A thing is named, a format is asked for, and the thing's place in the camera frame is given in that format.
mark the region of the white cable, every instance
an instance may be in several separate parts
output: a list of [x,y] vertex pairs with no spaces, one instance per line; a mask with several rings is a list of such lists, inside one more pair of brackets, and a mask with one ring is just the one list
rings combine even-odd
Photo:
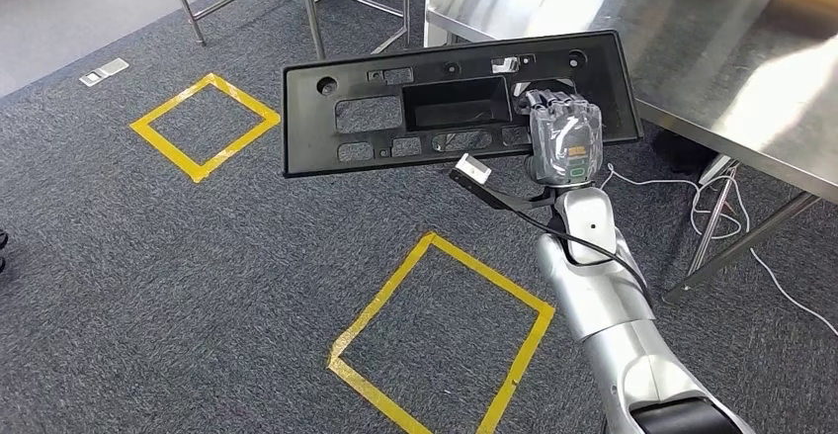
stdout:
[[[617,176],[618,178],[620,178],[620,179],[622,179],[626,182],[629,182],[630,184],[633,184],[633,185],[676,183],[676,184],[689,184],[690,186],[692,186],[696,190],[696,195],[695,195],[695,197],[693,197],[693,204],[692,204],[692,208],[690,209],[690,222],[693,224],[693,229],[698,234],[702,234],[702,233],[699,231],[698,227],[696,226],[696,222],[695,222],[695,219],[694,219],[694,214],[696,214],[696,213],[704,213],[704,214],[709,213],[709,211],[707,211],[707,210],[698,210],[696,208],[696,206],[699,203],[699,199],[701,198],[702,192],[704,190],[708,189],[713,182],[716,182],[716,181],[719,181],[719,180],[729,180],[730,183],[733,184],[733,189],[736,191],[736,200],[739,202],[739,207],[742,209],[742,214],[745,216],[745,232],[747,233],[747,232],[750,232],[750,230],[751,230],[751,217],[748,214],[748,210],[745,209],[745,205],[742,203],[742,194],[739,192],[739,183],[736,182],[735,178],[733,178],[729,175],[719,175],[719,176],[711,179],[709,182],[707,182],[707,184],[705,184],[704,187],[700,188],[698,185],[696,185],[695,182],[691,182],[689,180],[674,179],[674,180],[647,180],[645,182],[634,182],[632,179],[629,179],[627,177],[624,177],[624,176],[620,175],[616,170],[614,170],[614,166],[611,165],[611,164],[608,164],[608,170],[611,173],[609,174],[608,178],[605,179],[605,181],[602,183],[602,185],[600,185],[600,189],[605,187],[606,184],[608,184],[608,182],[614,176]],[[730,220],[736,222],[738,228],[736,229],[736,231],[734,231],[730,234],[726,234],[724,236],[713,236],[712,239],[728,238],[728,237],[733,236],[734,234],[738,233],[739,230],[742,228],[742,225],[735,218],[729,217],[725,214],[720,214],[720,215],[722,217],[726,217],[727,219],[730,219]],[[838,336],[838,330],[835,329],[835,326],[832,325],[832,323],[829,320],[827,320],[826,317],[824,317],[820,313],[812,310],[811,308],[799,303],[798,301],[795,300],[795,298],[790,296],[789,293],[787,293],[786,290],[783,289],[783,286],[780,285],[780,281],[777,280],[777,276],[775,276],[774,271],[772,271],[771,268],[768,267],[767,264],[765,264],[765,261],[763,261],[759,256],[757,256],[756,251],[754,251],[753,248],[751,248],[749,251],[751,252],[751,255],[754,257],[754,259],[763,268],[765,268],[766,272],[768,272],[768,275],[771,276],[771,280],[774,282],[774,285],[777,286],[777,289],[780,290],[780,293],[783,295],[783,297],[788,299],[792,304],[796,305],[798,308],[806,311],[807,313],[813,315],[818,320],[820,320],[821,322],[826,324],[826,326],[829,327],[830,330],[832,330],[832,333],[834,333],[836,336]]]
[[[709,183],[707,185],[705,185],[704,188],[700,188],[698,185],[696,185],[695,182],[691,182],[689,180],[677,180],[677,179],[676,180],[647,180],[645,182],[634,182],[632,179],[630,179],[628,177],[624,177],[619,172],[614,170],[614,166],[611,165],[611,164],[608,164],[608,170],[611,173],[608,175],[608,178],[605,179],[605,181],[602,183],[602,185],[600,185],[600,189],[604,188],[606,186],[606,184],[608,184],[608,182],[611,180],[612,177],[618,177],[618,178],[620,178],[620,179],[622,179],[626,182],[629,182],[630,184],[633,184],[633,185],[687,184],[687,185],[692,186],[693,189],[695,189],[695,191],[696,191],[696,197],[693,199],[693,207],[692,207],[692,210],[690,211],[690,223],[692,224],[693,230],[696,233],[698,233],[699,235],[702,234],[702,231],[699,229],[699,226],[696,224],[696,214],[709,214],[711,212],[709,210],[699,210],[698,209],[698,204],[699,204],[699,199],[701,197],[701,194],[705,189],[709,188]],[[727,233],[727,234],[723,234],[723,235],[719,235],[719,236],[713,236],[712,239],[725,239],[725,238],[729,238],[730,236],[733,236],[735,234],[739,234],[739,231],[742,230],[742,224],[739,223],[739,221],[736,218],[725,215],[725,214],[721,214],[720,216],[722,218],[725,218],[727,220],[732,221],[733,224],[736,225],[736,230],[732,231],[730,233]]]

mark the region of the rectangular hole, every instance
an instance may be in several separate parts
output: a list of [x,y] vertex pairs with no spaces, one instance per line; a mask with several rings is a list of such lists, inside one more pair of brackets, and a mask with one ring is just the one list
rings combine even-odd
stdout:
[[335,105],[335,127],[340,133],[391,130],[401,126],[401,103],[394,96],[340,101]]
[[504,128],[501,130],[501,137],[503,137],[503,145],[522,145],[532,143],[530,140],[530,128],[527,128],[526,126]]
[[512,96],[519,97],[526,90],[550,90],[554,92],[563,91],[568,95],[576,93],[576,83],[570,78],[548,78],[547,80],[522,81],[512,85]]
[[373,145],[369,142],[349,142],[338,146],[338,160],[370,160],[373,158]]
[[406,157],[408,155],[419,155],[422,153],[422,141],[419,137],[401,137],[393,140],[390,155],[393,157]]
[[447,132],[437,134],[431,141],[431,146],[437,152],[462,152],[488,147],[492,143],[492,136],[485,130],[466,130],[463,132]]
[[503,124],[511,120],[503,77],[405,86],[408,130]]
[[392,68],[384,71],[384,82],[388,85],[413,83],[413,68]]

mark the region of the black plastic panel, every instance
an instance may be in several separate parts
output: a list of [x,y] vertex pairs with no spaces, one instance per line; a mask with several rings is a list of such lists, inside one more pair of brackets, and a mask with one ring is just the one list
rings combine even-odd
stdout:
[[[517,69],[493,72],[493,60],[497,65],[505,57],[517,58]],[[642,136],[613,31],[322,61],[290,66],[284,75],[287,177],[457,160],[465,151],[477,157],[532,153],[526,139],[509,138],[529,123],[515,111],[516,83],[554,83],[555,91],[574,84],[602,110],[606,144]],[[338,104],[343,113],[344,102],[379,97],[401,109],[369,106],[364,131],[338,130]],[[403,142],[411,142],[411,150]]]

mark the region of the stainless steel table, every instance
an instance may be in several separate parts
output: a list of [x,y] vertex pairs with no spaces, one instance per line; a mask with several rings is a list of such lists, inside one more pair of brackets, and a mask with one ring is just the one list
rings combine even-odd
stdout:
[[836,14],[796,0],[437,0],[427,20],[472,42],[615,29],[642,118],[802,189],[669,302],[820,198],[838,203]]

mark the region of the robotic hand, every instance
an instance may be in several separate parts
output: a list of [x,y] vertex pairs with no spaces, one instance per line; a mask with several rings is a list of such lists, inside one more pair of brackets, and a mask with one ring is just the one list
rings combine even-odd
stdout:
[[[464,155],[451,177],[494,209],[510,210],[546,231],[539,266],[552,282],[582,343],[605,405],[611,434],[749,434],[672,353],[658,333],[645,281],[615,227],[605,192],[592,185],[602,164],[600,110],[576,95],[533,90],[519,103],[530,115],[531,178],[545,185],[528,200],[483,184],[491,173]],[[551,207],[541,224],[523,214]]]

